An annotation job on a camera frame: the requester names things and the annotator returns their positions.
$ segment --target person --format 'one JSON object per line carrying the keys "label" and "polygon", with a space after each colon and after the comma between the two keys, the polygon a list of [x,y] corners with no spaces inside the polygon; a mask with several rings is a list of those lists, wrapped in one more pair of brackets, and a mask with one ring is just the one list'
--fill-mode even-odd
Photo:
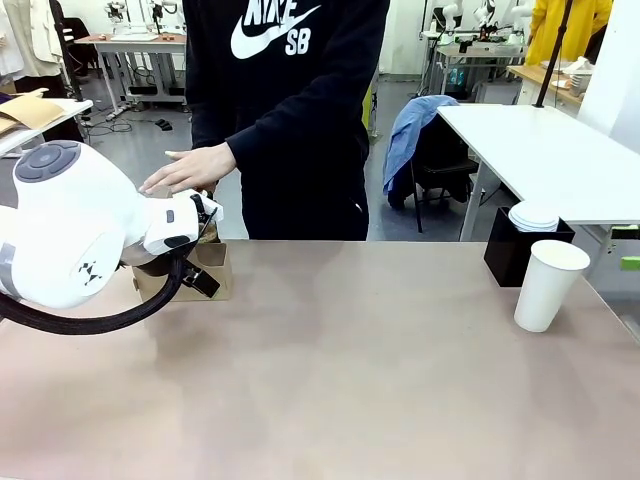
{"label": "person", "polygon": [[[551,58],[565,4],[565,0],[536,0],[526,65]],[[612,0],[574,0],[559,60],[573,62],[584,55],[591,36],[609,22],[612,5]]]}
{"label": "person", "polygon": [[252,239],[365,240],[362,102],[389,0],[184,0],[190,152],[141,191],[241,173]]}

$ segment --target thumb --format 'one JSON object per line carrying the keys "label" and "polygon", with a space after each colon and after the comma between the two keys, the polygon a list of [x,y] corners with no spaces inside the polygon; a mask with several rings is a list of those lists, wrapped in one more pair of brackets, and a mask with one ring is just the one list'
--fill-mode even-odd
{"label": "thumb", "polygon": [[190,153],[191,152],[170,152],[170,151],[164,152],[164,154],[173,161],[182,160],[184,157],[186,157]]}

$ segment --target hand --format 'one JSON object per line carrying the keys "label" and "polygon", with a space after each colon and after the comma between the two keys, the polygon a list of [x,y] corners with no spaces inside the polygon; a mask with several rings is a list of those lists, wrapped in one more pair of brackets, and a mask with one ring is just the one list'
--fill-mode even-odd
{"label": "hand", "polygon": [[236,168],[236,159],[226,143],[190,152],[166,153],[176,162],[151,175],[140,187],[141,192],[151,194],[163,186],[170,187],[172,193],[206,187],[215,184]]}

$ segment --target yellow jacket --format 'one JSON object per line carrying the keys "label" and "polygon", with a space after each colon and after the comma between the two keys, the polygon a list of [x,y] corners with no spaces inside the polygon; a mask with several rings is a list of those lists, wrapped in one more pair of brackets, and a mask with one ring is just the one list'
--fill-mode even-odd
{"label": "yellow jacket", "polygon": [[[613,0],[574,0],[558,60],[574,61],[584,55],[591,35],[609,22],[612,5]],[[565,0],[536,0],[527,65],[538,65],[551,58],[564,6]]]}

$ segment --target nike logo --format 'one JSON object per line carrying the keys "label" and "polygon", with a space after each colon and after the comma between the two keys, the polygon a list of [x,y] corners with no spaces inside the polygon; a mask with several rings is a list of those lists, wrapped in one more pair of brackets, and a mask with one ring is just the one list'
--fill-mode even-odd
{"label": "nike logo", "polygon": [[322,5],[312,8],[307,13],[299,17],[288,17],[281,25],[274,25],[260,35],[248,37],[242,30],[244,18],[238,20],[238,24],[231,35],[231,52],[236,58],[246,60],[264,52],[271,42],[289,33],[299,23],[303,22],[309,15],[318,10]]}

